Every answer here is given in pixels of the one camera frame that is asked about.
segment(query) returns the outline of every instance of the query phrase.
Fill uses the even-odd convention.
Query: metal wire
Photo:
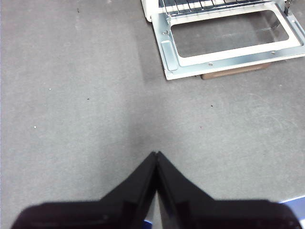
[[[201,4],[201,1],[200,1],[200,0],[198,0],[198,1],[199,1],[199,3],[200,3],[201,9],[203,9],[203,6],[202,6],[202,4]]]
[[[166,12],[166,14],[168,15],[168,12],[167,12],[167,9],[166,9],[166,5],[165,5],[165,1],[162,0],[162,2],[163,2],[163,6],[165,7],[165,12]]]
[[[211,1],[212,1],[212,4],[213,4],[213,7],[215,7],[215,4],[214,4],[213,0],[211,0]]]
[[[178,10],[178,13],[180,13],[180,10],[179,10],[179,8],[178,8],[177,2],[176,2],[176,0],[174,0],[174,1],[175,1],[175,4],[176,4],[176,7],[177,7],[177,10]]]
[[[190,12],[192,12],[192,9],[191,9],[191,7],[190,7],[190,3],[189,3],[189,1],[188,0],[186,0],[186,2],[187,2],[187,5],[189,6],[189,8],[190,8]]]

